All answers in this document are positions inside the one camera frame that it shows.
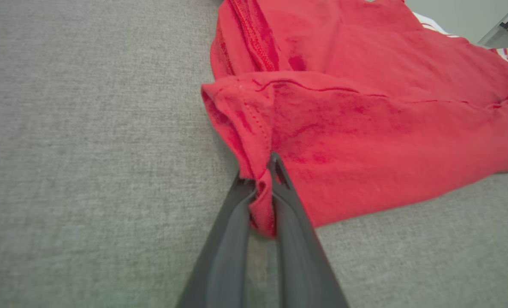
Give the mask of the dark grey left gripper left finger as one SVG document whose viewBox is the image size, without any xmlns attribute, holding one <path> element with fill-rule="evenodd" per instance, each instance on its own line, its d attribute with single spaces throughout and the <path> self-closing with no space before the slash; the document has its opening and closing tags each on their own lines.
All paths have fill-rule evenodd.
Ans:
<svg viewBox="0 0 508 308">
<path fill-rule="evenodd" d="M 254 181 L 237 175 L 175 308 L 244 308 Z"/>
</svg>

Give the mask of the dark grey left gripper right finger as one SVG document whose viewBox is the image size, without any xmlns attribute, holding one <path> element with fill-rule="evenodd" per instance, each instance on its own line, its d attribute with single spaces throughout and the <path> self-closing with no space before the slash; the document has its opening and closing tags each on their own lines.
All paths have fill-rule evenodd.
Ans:
<svg viewBox="0 0 508 308">
<path fill-rule="evenodd" d="M 268 164 L 279 251 L 281 308 L 350 308 L 278 153 Z"/>
</svg>

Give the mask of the red jersey with black lettering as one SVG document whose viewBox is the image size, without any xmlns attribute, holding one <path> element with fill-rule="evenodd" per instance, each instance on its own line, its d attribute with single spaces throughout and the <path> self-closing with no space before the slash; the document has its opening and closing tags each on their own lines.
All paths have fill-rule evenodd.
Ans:
<svg viewBox="0 0 508 308">
<path fill-rule="evenodd" d="M 271 152 L 315 227 L 508 172 L 508 48 L 404 0 L 223 0 L 210 59 L 202 98 L 268 237 Z"/>
</svg>

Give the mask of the grey fabric sofa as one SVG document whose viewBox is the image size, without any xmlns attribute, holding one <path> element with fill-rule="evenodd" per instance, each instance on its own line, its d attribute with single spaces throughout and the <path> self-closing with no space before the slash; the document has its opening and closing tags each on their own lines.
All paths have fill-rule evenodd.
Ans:
<svg viewBox="0 0 508 308">
<path fill-rule="evenodd" d="M 173 308 L 238 164 L 220 0 L 0 0 L 0 308 Z M 352 308 L 508 308 L 508 174 L 317 230 Z"/>
</svg>

